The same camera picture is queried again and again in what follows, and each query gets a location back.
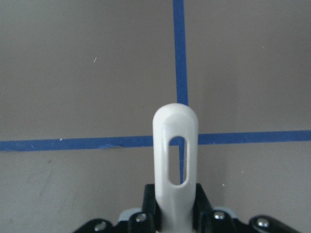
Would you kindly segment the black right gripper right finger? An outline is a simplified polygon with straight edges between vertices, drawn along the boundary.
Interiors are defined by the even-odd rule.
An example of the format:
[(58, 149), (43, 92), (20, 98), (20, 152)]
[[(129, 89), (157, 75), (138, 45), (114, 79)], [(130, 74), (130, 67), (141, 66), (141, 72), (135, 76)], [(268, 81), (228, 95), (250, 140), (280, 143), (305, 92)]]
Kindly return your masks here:
[(195, 230), (209, 230), (212, 212), (213, 208), (207, 199), (202, 185), (197, 183), (193, 205), (193, 228)]

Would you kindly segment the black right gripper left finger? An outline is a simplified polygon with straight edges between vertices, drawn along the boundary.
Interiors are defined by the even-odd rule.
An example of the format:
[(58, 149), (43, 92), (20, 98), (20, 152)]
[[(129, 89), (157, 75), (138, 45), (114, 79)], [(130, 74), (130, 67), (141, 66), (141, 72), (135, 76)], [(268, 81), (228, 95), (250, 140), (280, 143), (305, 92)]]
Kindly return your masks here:
[(155, 185), (154, 184), (146, 184), (144, 188), (144, 196), (143, 196), (143, 204), (142, 204), (142, 212), (149, 213), (152, 215), (155, 230), (161, 230), (161, 221), (162, 214), (159, 208), (159, 205), (156, 201), (155, 196)]

